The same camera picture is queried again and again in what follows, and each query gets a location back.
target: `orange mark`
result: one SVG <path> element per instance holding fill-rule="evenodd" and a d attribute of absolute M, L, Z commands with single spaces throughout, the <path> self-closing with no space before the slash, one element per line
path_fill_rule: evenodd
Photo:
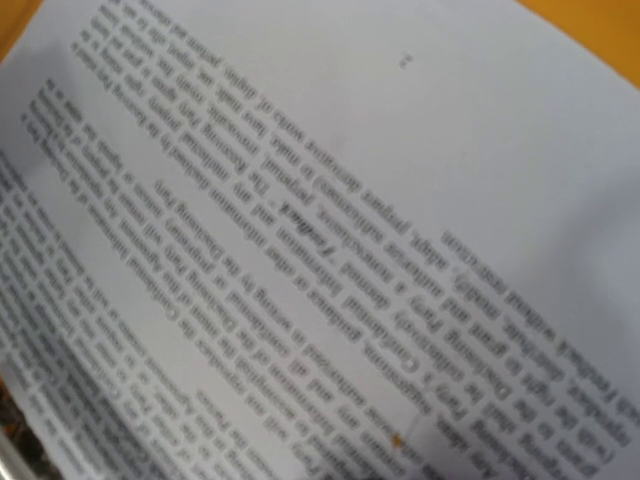
<path fill-rule="evenodd" d="M 393 435 L 393 437 L 391 437 L 391 445 L 395 449 L 400 449 L 404 447 L 404 439 L 396 433 Z"/>

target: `white paper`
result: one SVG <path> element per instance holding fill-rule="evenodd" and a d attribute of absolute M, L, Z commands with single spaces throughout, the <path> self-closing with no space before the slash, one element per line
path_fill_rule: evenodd
<path fill-rule="evenodd" d="M 637 470 L 640 97 L 515 2 L 50 1 L 0 105 L 68 478 Z"/>

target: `orange table surface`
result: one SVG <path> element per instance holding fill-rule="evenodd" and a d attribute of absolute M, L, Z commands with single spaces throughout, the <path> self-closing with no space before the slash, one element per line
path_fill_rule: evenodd
<path fill-rule="evenodd" d="M 640 87 L 640 0 L 519 1 Z M 41 3 L 0 0 L 0 60 Z"/>

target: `yellow background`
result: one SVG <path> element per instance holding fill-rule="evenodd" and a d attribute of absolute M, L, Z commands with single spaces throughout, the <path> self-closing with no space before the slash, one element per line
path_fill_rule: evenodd
<path fill-rule="evenodd" d="M 41 2 L 0 0 L 0 60 Z M 520 2 L 567 32 L 640 87 L 640 0 Z"/>

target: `paper sheet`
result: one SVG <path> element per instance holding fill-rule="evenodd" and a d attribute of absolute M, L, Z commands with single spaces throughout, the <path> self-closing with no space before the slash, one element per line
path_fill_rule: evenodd
<path fill-rule="evenodd" d="M 2 373 L 69 478 L 628 478 L 637 92 L 509 1 L 49 2 Z"/>

